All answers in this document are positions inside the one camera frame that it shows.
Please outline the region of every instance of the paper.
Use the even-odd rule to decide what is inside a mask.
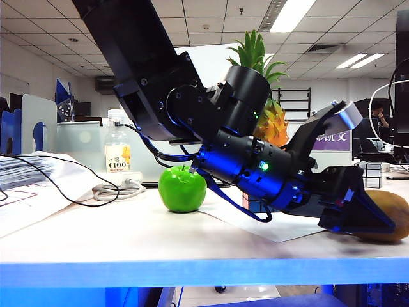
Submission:
[[[73,160],[65,154],[35,152],[33,155],[52,155]],[[52,158],[44,159],[49,161],[54,170],[50,175],[53,181],[72,200],[78,200],[101,182],[88,169],[78,164]],[[71,204],[47,179],[35,184],[14,187],[5,190],[5,193],[8,198],[0,202],[0,237],[41,221]]]
[[[237,189],[229,188],[229,196],[232,197],[232,192],[237,194]],[[232,197],[233,200],[241,201],[240,197]],[[221,221],[237,226],[247,232],[251,232],[260,237],[266,238],[273,242],[284,242],[310,235],[317,232],[322,232],[324,229],[319,227],[320,219],[315,217],[291,216],[281,212],[274,212],[273,220],[269,223],[262,223],[246,216],[222,198],[209,197],[209,201],[203,203],[199,208],[200,212],[207,213]],[[259,217],[265,217],[265,213],[257,214]]]

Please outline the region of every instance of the desk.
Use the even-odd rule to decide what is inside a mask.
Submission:
[[[405,181],[383,189],[409,200]],[[240,199],[237,190],[226,192]],[[205,202],[222,201],[209,191]],[[409,239],[370,244],[321,232],[273,243],[200,212],[172,214],[157,190],[72,205],[0,240],[2,287],[323,285],[409,281]]]

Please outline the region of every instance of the stack of papers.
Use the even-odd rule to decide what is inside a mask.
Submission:
[[[25,156],[22,159],[34,164],[48,176],[52,173],[52,165],[44,158]],[[2,190],[34,184],[43,180],[45,180],[44,175],[28,163],[12,157],[0,156],[0,188]]]

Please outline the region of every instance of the ceiling light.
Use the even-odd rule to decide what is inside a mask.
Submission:
[[[292,32],[315,0],[287,0],[270,32]]]
[[[372,61],[374,61],[376,59],[379,59],[381,56],[384,56],[384,55],[385,55],[385,53],[373,54],[372,56],[368,56],[366,59],[363,59],[361,62],[358,62],[357,64],[353,65],[351,68],[360,68],[360,67],[365,66],[368,63],[370,63],[370,62],[372,62]]]
[[[337,69],[348,67],[351,64],[354,64],[356,61],[359,61],[360,59],[365,58],[367,55],[368,55],[368,53],[357,54],[356,56],[353,56],[352,58],[347,59],[344,63],[338,65]]]

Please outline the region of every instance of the black robot arm segment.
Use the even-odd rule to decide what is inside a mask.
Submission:
[[[310,117],[286,150],[252,136],[270,93],[255,70],[233,66],[205,88],[190,56],[177,55],[149,0],[73,0],[112,68],[116,95],[146,138],[201,143],[192,168],[289,214],[319,204],[320,225],[339,232],[392,232],[394,223],[364,192],[358,167],[313,174],[319,135],[354,128],[354,105],[332,104]]]

